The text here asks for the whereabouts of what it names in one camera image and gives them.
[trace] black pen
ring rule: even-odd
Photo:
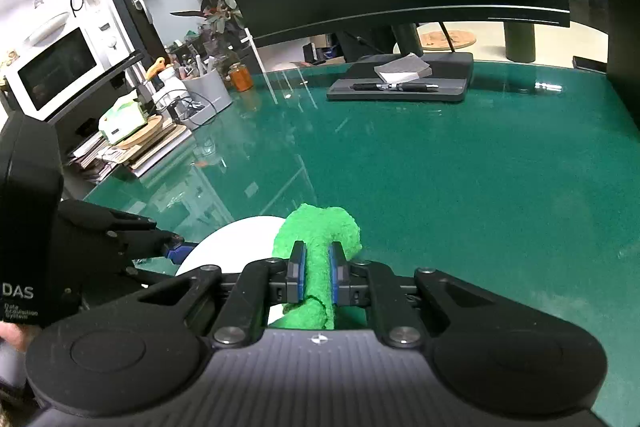
[[[386,91],[396,90],[405,92],[430,92],[438,90],[438,84],[424,84],[422,82],[401,82],[399,84],[375,84],[373,82],[361,82],[351,84],[351,89],[355,91]]]

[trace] white logo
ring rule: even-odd
[[[324,344],[325,342],[328,342],[330,339],[328,339],[322,333],[318,333],[318,334],[312,336],[309,340],[311,342],[313,342],[314,344],[317,344],[318,346],[320,346],[321,344]]]
[[[8,282],[2,283],[2,297],[19,297],[20,299],[33,299],[33,286],[25,286],[20,288],[20,285],[15,287]]]

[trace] black phone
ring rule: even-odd
[[[596,73],[607,73],[607,65],[599,60],[591,60],[590,58],[575,57],[574,68],[576,70],[596,71]]]

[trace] screw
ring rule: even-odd
[[[420,331],[411,326],[399,326],[389,331],[389,338],[399,344],[413,344],[420,340]]]
[[[245,336],[244,331],[240,328],[235,326],[225,326],[224,328],[220,328],[216,331],[213,338],[222,344],[237,344],[244,341]]]

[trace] green desk surface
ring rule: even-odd
[[[87,200],[190,241],[343,206],[363,257],[437,267],[591,331],[609,357],[595,410],[638,425],[640,133],[606,78],[477,62],[459,104],[328,102],[344,70],[271,73],[277,105],[258,79],[141,179],[117,171]]]

